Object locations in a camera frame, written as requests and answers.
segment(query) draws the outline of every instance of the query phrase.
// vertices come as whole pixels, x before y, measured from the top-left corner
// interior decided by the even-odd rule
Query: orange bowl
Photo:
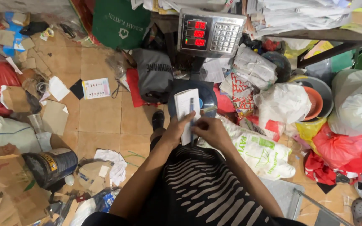
[[[313,88],[304,86],[304,90],[308,94],[309,100],[311,101],[311,110],[309,110],[308,115],[304,119],[307,121],[319,115],[323,107],[323,100],[319,92]]]

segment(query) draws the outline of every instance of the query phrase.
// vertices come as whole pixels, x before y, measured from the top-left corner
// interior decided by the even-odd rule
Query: tiled floor
[[[44,62],[67,87],[71,87],[80,78],[89,80],[105,77],[110,81],[111,90],[117,87],[113,71],[105,63],[105,57],[112,52],[111,49],[82,48],[59,34],[49,38],[47,42],[35,40],[35,43],[37,45],[35,49],[43,53]],[[126,168],[127,179],[120,184],[123,186],[137,170],[136,166],[140,166],[144,161],[141,157],[129,156],[129,151],[144,157],[149,155],[149,137],[152,133],[150,118],[156,107],[134,108],[131,95],[126,89],[121,89],[115,99],[105,97],[78,100],[69,93],[61,103],[67,105],[69,117],[64,135],[52,137],[53,148],[68,147],[78,154],[79,160],[93,158],[97,148],[120,152],[125,156],[125,160],[131,163]],[[167,115],[165,122],[167,127],[169,123],[167,106],[161,105],[158,108],[163,109]],[[289,141],[286,136],[282,136],[280,142],[297,148],[297,145]],[[355,189],[342,184],[325,195],[314,181],[304,175],[303,158],[297,159],[292,154],[289,159],[296,167],[296,174],[287,181],[301,184],[310,197],[352,222],[349,207],[345,206],[345,203],[358,197]],[[314,225],[318,211],[317,207],[305,200],[301,205],[299,221],[310,226]]]

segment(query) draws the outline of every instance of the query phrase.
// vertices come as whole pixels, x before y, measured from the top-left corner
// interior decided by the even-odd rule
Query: ballpoint pen
[[[189,113],[194,110],[194,99],[191,98],[189,101]],[[194,134],[192,133],[192,127],[194,126],[194,119],[191,120],[191,147],[194,146]]]

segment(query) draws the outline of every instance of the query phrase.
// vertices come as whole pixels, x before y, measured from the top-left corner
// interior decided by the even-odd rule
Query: gray slipper
[[[354,200],[352,204],[352,214],[355,226],[359,226],[362,221],[362,199],[358,198]]]

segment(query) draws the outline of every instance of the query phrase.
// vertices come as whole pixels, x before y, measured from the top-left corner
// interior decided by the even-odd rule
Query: plastic cup
[[[30,123],[33,126],[34,131],[36,131],[36,134],[45,132],[40,114],[29,115],[28,118],[30,119]]]

